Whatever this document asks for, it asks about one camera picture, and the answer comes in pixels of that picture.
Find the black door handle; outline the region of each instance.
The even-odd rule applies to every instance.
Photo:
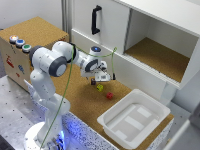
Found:
[[[100,32],[100,30],[96,27],[97,22],[97,11],[102,10],[101,6],[96,6],[96,8],[92,11],[92,34],[97,34]]]

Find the shelf compartment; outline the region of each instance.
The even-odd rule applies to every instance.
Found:
[[[190,58],[149,38],[144,38],[125,53],[178,82],[181,82],[190,61]]]

